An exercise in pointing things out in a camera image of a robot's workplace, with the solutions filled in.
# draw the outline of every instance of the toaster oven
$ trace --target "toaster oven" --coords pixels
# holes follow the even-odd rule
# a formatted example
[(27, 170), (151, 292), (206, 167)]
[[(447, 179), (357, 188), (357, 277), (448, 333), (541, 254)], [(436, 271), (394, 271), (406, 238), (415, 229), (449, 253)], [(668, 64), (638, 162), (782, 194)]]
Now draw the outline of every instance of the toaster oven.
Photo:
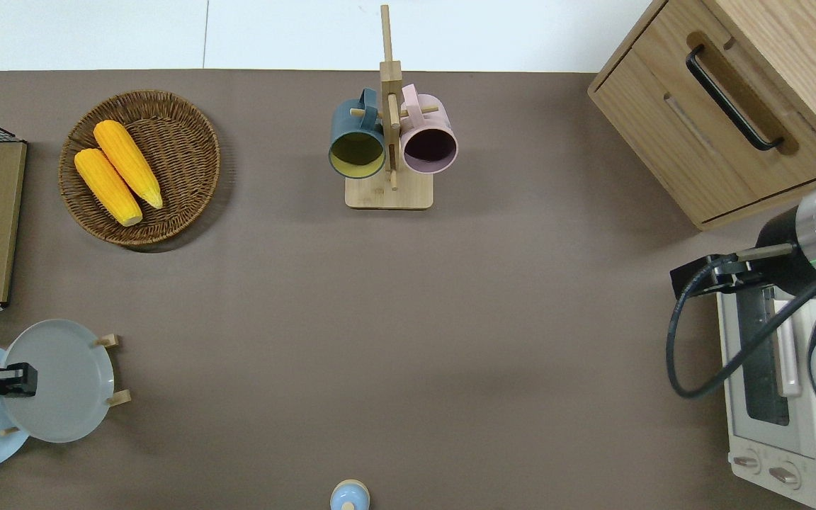
[[(775, 287), (717, 294), (723, 363), (790, 299)], [(816, 394), (807, 367), (814, 322), (816, 298), (726, 380), (725, 399), (732, 472), (816, 508)]]

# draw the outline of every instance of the dark green mug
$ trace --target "dark green mug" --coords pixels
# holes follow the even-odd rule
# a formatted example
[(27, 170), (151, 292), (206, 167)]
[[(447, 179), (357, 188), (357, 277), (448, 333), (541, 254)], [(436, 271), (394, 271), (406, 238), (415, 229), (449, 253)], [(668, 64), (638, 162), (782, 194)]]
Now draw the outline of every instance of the dark green mug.
[[(353, 114), (352, 110), (363, 114)], [(377, 115), (375, 90), (365, 88), (360, 99), (339, 104), (333, 113), (329, 163), (350, 179), (364, 179), (376, 174), (386, 161), (382, 126)]]

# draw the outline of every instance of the corn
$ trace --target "corn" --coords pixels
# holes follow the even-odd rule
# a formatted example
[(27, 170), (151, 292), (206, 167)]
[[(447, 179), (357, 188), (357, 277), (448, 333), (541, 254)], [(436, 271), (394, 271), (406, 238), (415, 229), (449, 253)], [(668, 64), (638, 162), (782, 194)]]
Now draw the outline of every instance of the corn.
[(122, 226), (140, 223), (143, 214), (122, 177), (100, 149), (83, 149), (74, 155), (74, 168), (87, 183), (93, 196)]
[(102, 120), (94, 127), (93, 136), (127, 186), (154, 209), (162, 209), (156, 176), (128, 130), (115, 120)]

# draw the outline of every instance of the white floor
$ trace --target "white floor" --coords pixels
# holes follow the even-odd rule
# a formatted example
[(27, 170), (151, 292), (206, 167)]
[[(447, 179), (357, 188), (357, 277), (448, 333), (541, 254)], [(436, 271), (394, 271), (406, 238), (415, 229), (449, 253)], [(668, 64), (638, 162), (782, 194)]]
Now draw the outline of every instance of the white floor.
[[(650, 0), (389, 0), (414, 71), (595, 72)], [(383, 60), (362, 0), (0, 0), (0, 70), (344, 69)]]

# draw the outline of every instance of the black cable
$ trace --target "black cable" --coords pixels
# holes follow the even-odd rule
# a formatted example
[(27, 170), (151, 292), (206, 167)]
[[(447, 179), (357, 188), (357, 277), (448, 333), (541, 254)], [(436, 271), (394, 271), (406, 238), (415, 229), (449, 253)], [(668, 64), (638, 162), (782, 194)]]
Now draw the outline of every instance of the black cable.
[(696, 390), (686, 390), (686, 388), (683, 388), (682, 385), (679, 384), (678, 377), (676, 376), (676, 362), (674, 362), (676, 329), (679, 324), (679, 317), (682, 315), (684, 303), (686, 303), (687, 298), (690, 297), (690, 294), (694, 291), (697, 284), (699, 284), (701, 280), (710, 274), (711, 271), (723, 264), (736, 261), (736, 259), (738, 259), (738, 257), (735, 255), (735, 253), (732, 253), (726, 255), (725, 257), (711, 261), (694, 275), (692, 280), (688, 282), (682, 291), (682, 295), (679, 296), (678, 300), (676, 301), (676, 307), (673, 309), (673, 316), (670, 317), (669, 330), (667, 332), (667, 375), (669, 377), (669, 384), (673, 387), (673, 390), (676, 390), (676, 394), (678, 394), (680, 397), (703, 397), (713, 390), (716, 390), (716, 388), (719, 388), (720, 385), (722, 385), (723, 382), (725, 382), (729, 376), (732, 375), (732, 372), (735, 372), (739, 367), (741, 367), (745, 359), (748, 358), (752, 352), (755, 352), (758, 346), (761, 346), (761, 343), (764, 343), (769, 336), (776, 332), (777, 327), (780, 327), (781, 324), (786, 322), (786, 320), (789, 319), (789, 317), (793, 315), (797, 309), (800, 309), (800, 307), (816, 296), (816, 280), (814, 280), (812, 284), (804, 288), (801, 293), (797, 294), (793, 300), (789, 301), (789, 303), (787, 303), (786, 306), (779, 311), (779, 313), (774, 315), (773, 319), (768, 320), (764, 326), (761, 326), (761, 329), (758, 329), (754, 335), (752, 335), (751, 339), (748, 340), (748, 342), (742, 343), (742, 350), (733, 356), (732, 359), (730, 359), (729, 362), (720, 369), (720, 371), (712, 376), (712, 378), (700, 385), (700, 387), (696, 388)]

